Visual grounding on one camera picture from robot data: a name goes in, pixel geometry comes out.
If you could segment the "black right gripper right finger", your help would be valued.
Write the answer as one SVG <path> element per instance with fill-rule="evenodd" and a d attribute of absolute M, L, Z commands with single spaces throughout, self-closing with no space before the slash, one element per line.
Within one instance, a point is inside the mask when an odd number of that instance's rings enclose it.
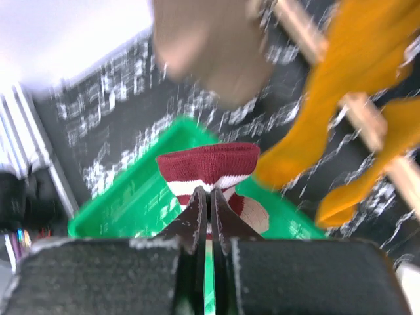
<path fill-rule="evenodd" d="M 410 314 L 386 255 L 364 240 L 260 236 L 209 197 L 217 314 Z"/>

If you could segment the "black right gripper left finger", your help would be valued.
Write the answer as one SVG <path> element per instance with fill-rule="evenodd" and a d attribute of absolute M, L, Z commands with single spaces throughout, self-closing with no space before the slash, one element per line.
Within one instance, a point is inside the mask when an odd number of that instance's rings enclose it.
<path fill-rule="evenodd" d="M 46 238 L 18 263 L 2 314 L 203 314 L 207 194 L 153 238 Z"/>

